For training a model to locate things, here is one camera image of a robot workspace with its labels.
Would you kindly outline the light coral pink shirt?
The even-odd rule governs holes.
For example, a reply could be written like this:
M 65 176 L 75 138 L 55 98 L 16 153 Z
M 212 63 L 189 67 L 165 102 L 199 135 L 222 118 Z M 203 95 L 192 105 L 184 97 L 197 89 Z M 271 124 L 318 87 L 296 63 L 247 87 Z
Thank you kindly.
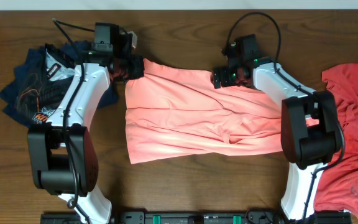
M 126 141 L 133 164 L 218 153 L 280 152 L 281 111 L 265 93 L 216 89 L 211 72 L 144 62 L 144 76 L 126 84 Z

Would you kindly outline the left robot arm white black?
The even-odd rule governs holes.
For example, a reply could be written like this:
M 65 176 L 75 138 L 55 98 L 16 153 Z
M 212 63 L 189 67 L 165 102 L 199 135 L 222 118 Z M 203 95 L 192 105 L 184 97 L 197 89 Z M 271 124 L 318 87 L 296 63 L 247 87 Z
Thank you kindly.
M 97 185 L 99 164 L 90 126 L 112 79 L 143 76 L 143 58 L 132 54 L 136 45 L 133 32 L 121 30 L 117 40 L 96 34 L 58 108 L 27 133 L 34 185 L 66 201 L 80 223 L 111 222 L 112 203 Z

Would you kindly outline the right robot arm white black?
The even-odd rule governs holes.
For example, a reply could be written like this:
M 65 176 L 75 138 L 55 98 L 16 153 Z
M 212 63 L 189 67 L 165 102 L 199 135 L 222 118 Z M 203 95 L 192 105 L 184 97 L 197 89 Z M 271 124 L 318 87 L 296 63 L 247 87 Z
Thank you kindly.
M 268 58 L 215 68 L 211 81 L 216 89 L 249 84 L 280 107 L 280 142 L 289 171 L 282 214 L 276 221 L 308 222 L 315 213 L 313 200 L 321 176 L 335 166 L 333 155 L 344 149 L 333 94 L 302 85 Z

